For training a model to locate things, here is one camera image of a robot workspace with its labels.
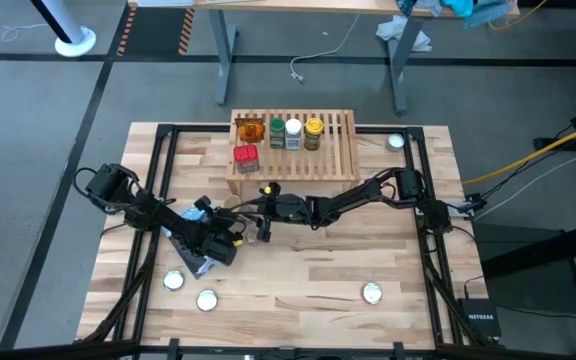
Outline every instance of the white round marker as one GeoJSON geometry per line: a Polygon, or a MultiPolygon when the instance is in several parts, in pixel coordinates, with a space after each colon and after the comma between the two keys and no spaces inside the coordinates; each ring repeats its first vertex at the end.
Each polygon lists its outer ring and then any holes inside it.
{"type": "Polygon", "coordinates": [[[404,137],[399,134],[392,134],[388,136],[386,141],[386,148],[389,151],[397,152],[404,148],[404,137]]]}
{"type": "Polygon", "coordinates": [[[217,294],[212,290],[204,290],[197,296],[197,307],[201,311],[210,311],[217,307],[217,294]]]}
{"type": "Polygon", "coordinates": [[[369,304],[377,304],[381,300],[381,288],[375,283],[368,283],[364,285],[363,295],[369,304]]]}
{"type": "Polygon", "coordinates": [[[179,270],[170,270],[164,275],[164,288],[168,291],[177,291],[184,285],[184,274],[179,270]]]}

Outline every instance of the wooden tabletop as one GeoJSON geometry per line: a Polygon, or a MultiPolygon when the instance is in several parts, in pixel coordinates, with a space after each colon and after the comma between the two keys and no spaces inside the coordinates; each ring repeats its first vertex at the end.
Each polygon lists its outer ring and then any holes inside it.
{"type": "MultiPolygon", "coordinates": [[[[133,123],[130,128],[122,165],[140,179],[146,178],[156,128],[156,123],[133,123]]],[[[437,197],[463,199],[448,127],[425,126],[424,132],[437,197]]],[[[385,149],[386,135],[357,137],[363,178],[405,164],[402,153],[385,149]]],[[[173,209],[182,209],[201,195],[210,197],[213,205],[223,204],[230,194],[225,181],[228,149],[228,133],[179,134],[168,194],[178,199],[173,209]]],[[[413,149],[416,167],[421,168],[416,146],[413,149]]],[[[164,162],[159,162],[155,193],[164,162]]],[[[257,186],[254,182],[244,186],[242,198],[258,196],[257,186]]],[[[341,185],[333,183],[282,186],[283,193],[300,196],[341,192],[341,185]]],[[[121,221],[120,216],[111,216],[106,227],[121,221]]],[[[453,219],[453,223],[472,231],[466,221],[453,219]]],[[[78,337],[89,334],[119,299],[132,237],[133,231],[124,227],[101,239],[78,337]]],[[[477,247],[459,231],[446,234],[445,242],[455,294],[460,296],[464,282],[482,274],[477,247]]],[[[144,243],[142,255],[148,241],[144,243]]],[[[486,296],[482,279],[468,285],[472,295],[486,296]]],[[[449,340],[447,310],[438,298],[444,337],[449,340]]],[[[135,307],[133,301],[127,337],[135,307]]],[[[273,224],[269,244],[240,247],[230,267],[220,265],[199,280],[162,236],[142,343],[167,345],[171,337],[185,346],[392,349],[393,342],[401,341],[406,348],[433,349],[413,210],[368,204],[318,231],[273,224]],[[171,269],[186,275],[178,292],[168,292],[162,285],[163,275],[171,269]],[[382,288],[383,299],[377,305],[361,297],[367,282],[382,288]],[[213,289],[219,298],[217,308],[208,313],[195,304],[203,289],[213,289]]]]}
{"type": "MultiPolygon", "coordinates": [[[[128,0],[131,6],[137,6],[137,0],[128,0]]],[[[373,15],[401,15],[401,10],[395,0],[255,0],[222,4],[207,4],[206,0],[197,0],[196,9],[222,9],[222,10],[260,10],[260,11],[297,11],[297,12],[325,12],[325,13],[351,13],[373,15]]],[[[412,16],[433,17],[428,9],[415,7],[412,16]]],[[[441,17],[457,18],[448,7],[440,14],[441,17]]],[[[513,1],[513,9],[507,15],[519,16],[517,2],[513,1]]]]}

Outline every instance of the wooden slatted tray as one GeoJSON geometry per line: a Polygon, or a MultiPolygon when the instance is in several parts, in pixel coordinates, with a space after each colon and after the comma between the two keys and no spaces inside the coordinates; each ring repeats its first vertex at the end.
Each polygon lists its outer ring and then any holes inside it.
{"type": "Polygon", "coordinates": [[[359,182],[359,162],[355,118],[352,110],[233,110],[230,119],[230,146],[247,145],[237,133],[237,118],[262,118],[266,125],[264,140],[257,143],[260,170],[240,174],[230,151],[226,180],[232,193],[238,193],[242,181],[331,181],[344,182],[354,186],[359,182]],[[324,122],[320,147],[317,151],[303,148],[304,134],[301,134],[302,148],[278,150],[270,147],[270,120],[284,121],[299,119],[306,124],[309,118],[319,118],[324,122]]]}

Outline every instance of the spice jar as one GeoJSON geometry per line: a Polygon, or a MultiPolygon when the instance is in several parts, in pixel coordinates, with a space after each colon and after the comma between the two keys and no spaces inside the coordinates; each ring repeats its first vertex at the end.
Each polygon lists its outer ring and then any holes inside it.
{"type": "Polygon", "coordinates": [[[301,148],[301,120],[290,119],[286,121],[286,150],[299,150],[301,148]]]}
{"type": "Polygon", "coordinates": [[[308,119],[304,129],[304,148],[310,151],[319,149],[319,138],[323,131],[323,121],[317,118],[308,119]]]}
{"type": "Polygon", "coordinates": [[[259,154],[256,145],[235,146],[233,153],[240,174],[259,171],[259,154]]]}
{"type": "Polygon", "coordinates": [[[274,118],[270,121],[270,147],[283,149],[286,143],[286,124],[282,119],[274,118]]]}

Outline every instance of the floor mat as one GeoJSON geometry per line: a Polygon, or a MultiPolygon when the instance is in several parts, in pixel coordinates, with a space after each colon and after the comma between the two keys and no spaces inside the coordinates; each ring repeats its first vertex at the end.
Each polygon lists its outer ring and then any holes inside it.
{"type": "Polygon", "coordinates": [[[186,55],[194,15],[194,9],[131,7],[117,55],[186,55]]]}

